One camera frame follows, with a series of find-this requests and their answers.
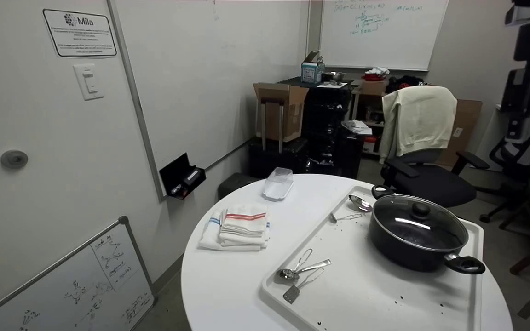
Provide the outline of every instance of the suitcase handle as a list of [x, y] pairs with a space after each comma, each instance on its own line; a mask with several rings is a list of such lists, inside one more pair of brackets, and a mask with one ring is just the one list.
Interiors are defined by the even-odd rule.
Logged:
[[266, 103], [277, 103], [279, 105], [280, 115], [279, 115], [279, 129], [278, 129], [278, 132], [279, 132], [279, 136], [278, 136], [278, 140], [279, 140], [278, 151], [281, 154], [282, 153], [282, 147], [283, 147], [283, 111], [284, 111], [283, 107], [284, 107], [286, 101], [284, 99], [278, 99], [278, 98], [261, 98], [259, 102], [261, 103], [261, 144], [263, 145], [263, 150], [264, 151], [265, 151], [265, 141], [266, 141], [266, 137], [265, 137], [265, 104]]

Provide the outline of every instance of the folded towel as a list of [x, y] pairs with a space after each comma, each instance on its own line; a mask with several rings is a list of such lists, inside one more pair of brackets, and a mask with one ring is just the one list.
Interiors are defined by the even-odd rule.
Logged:
[[267, 207], [264, 205], [234, 205], [228, 208], [222, 222], [223, 233], [261, 237], [267, 228]]
[[225, 215], [226, 210], [217, 210], [212, 214], [212, 217], [206, 222], [204, 227], [204, 233], [198, 243], [199, 247], [212, 250], [222, 251], [259, 251], [261, 245], [228, 245], [223, 246], [222, 240], [219, 238], [220, 233], [220, 220]]
[[222, 240], [222, 246], [231, 245], [260, 245], [261, 248], [267, 247], [269, 241], [269, 230], [271, 225], [267, 222], [267, 228], [260, 237], [247, 237], [244, 235], [238, 235], [236, 233], [225, 233], [220, 229], [220, 239]]

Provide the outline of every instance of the round white table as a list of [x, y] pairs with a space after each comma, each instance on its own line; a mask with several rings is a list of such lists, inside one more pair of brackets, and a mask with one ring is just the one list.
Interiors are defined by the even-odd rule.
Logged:
[[[354, 184], [350, 178], [294, 175], [294, 186], [284, 201], [261, 197], [263, 181], [240, 188], [202, 217], [185, 248], [181, 268], [183, 304], [194, 331], [295, 331], [296, 326], [270, 308], [260, 293], [261, 280], [280, 262], [296, 240], [303, 238]], [[261, 251], [212, 251], [197, 243], [212, 212], [237, 203], [259, 202], [269, 206], [271, 240]], [[489, 270], [482, 282], [482, 330], [512, 331], [513, 323], [500, 287]]]

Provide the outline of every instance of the metal bowl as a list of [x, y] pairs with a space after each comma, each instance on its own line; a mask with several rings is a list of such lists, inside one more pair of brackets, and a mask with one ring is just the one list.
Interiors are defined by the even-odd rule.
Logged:
[[336, 81], [341, 82], [345, 77], [345, 73], [339, 73], [337, 71], [329, 71], [328, 73], [323, 73], [323, 81]]

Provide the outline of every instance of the red item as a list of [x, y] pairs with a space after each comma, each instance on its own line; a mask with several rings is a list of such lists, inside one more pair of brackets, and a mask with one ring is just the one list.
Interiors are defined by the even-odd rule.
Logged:
[[365, 74], [361, 78], [363, 78], [364, 80], [368, 82], [383, 81], [383, 77], [379, 77], [377, 74]]

